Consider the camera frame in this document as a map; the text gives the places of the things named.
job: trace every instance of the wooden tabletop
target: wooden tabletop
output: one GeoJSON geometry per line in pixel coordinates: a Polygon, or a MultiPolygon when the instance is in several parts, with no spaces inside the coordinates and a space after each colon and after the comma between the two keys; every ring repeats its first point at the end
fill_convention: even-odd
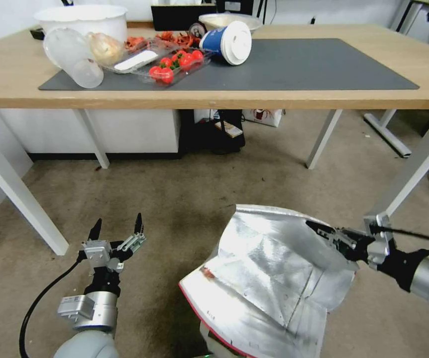
{"type": "MultiPolygon", "coordinates": [[[[130,29],[152,36],[153,29],[130,29]]],[[[57,73],[23,31],[0,40],[0,108],[429,108],[429,45],[374,25],[264,26],[254,38],[340,38],[420,86],[416,90],[41,91],[57,73]]]]}

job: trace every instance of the silver foil bag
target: silver foil bag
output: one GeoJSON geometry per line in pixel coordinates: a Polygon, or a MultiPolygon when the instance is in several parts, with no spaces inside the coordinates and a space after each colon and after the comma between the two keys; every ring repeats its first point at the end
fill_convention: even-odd
{"type": "Polygon", "coordinates": [[[181,282],[193,307],[198,300],[203,309],[218,312],[216,322],[208,314],[205,324],[229,340],[236,336],[234,348],[255,357],[319,357],[327,312],[343,301],[358,266],[308,227],[307,219],[326,225],[292,210],[238,205],[217,255],[201,268],[211,283],[205,292],[209,287],[220,299],[207,301],[181,282]],[[226,305],[237,307],[236,314],[226,305]],[[223,322],[226,310],[231,316],[223,322]]]}

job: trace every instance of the white bowl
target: white bowl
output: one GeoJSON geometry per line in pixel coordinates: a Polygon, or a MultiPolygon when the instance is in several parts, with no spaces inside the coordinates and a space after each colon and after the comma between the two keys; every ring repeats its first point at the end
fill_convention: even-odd
{"type": "Polygon", "coordinates": [[[243,14],[221,13],[221,14],[206,14],[198,17],[198,20],[206,25],[208,31],[217,28],[225,27],[233,21],[244,22],[249,27],[249,31],[253,33],[263,25],[263,22],[257,17],[243,14]]]}
{"type": "Polygon", "coordinates": [[[39,11],[34,17],[46,34],[57,28],[71,28],[84,36],[88,32],[102,32],[125,42],[127,11],[122,6],[75,5],[48,8],[39,11]]]}

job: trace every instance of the cherry tomato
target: cherry tomato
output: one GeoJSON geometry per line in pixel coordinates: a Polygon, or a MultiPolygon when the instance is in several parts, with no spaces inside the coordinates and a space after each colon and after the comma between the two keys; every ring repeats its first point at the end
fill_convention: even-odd
{"type": "Polygon", "coordinates": [[[171,61],[168,57],[163,57],[160,60],[160,65],[165,65],[165,67],[170,67],[172,65],[173,61],[171,61]]]}
{"type": "Polygon", "coordinates": [[[162,68],[160,66],[153,66],[149,71],[148,74],[150,75],[151,78],[153,78],[154,80],[159,80],[160,77],[160,73],[161,73],[162,68]]]}
{"type": "Polygon", "coordinates": [[[161,80],[166,84],[173,82],[173,71],[168,67],[161,69],[161,80]]]}
{"type": "Polygon", "coordinates": [[[191,62],[193,62],[193,59],[188,56],[183,56],[180,60],[180,67],[183,71],[189,71],[191,68],[191,62]]]}
{"type": "Polygon", "coordinates": [[[187,59],[189,59],[189,60],[190,60],[190,62],[191,62],[191,61],[193,61],[193,55],[192,55],[192,54],[187,54],[187,53],[186,53],[186,54],[184,54],[184,55],[183,55],[183,57],[182,57],[182,58],[187,58],[187,59]]]}
{"type": "Polygon", "coordinates": [[[193,51],[193,52],[191,53],[191,55],[193,56],[193,58],[194,58],[196,61],[203,60],[203,53],[202,53],[201,51],[199,51],[199,50],[195,50],[195,51],[193,51]]]}
{"type": "Polygon", "coordinates": [[[180,50],[176,53],[176,55],[178,56],[178,58],[181,58],[186,55],[186,51],[180,50]]]}

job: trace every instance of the gray desk mat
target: gray desk mat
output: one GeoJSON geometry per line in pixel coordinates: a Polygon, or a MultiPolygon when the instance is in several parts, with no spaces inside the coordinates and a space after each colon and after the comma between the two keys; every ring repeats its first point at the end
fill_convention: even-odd
{"type": "Polygon", "coordinates": [[[136,75],[105,71],[94,89],[79,87],[60,71],[40,90],[416,90],[419,86],[358,51],[330,39],[253,40],[240,66],[213,59],[170,87],[154,86],[136,75]]]}

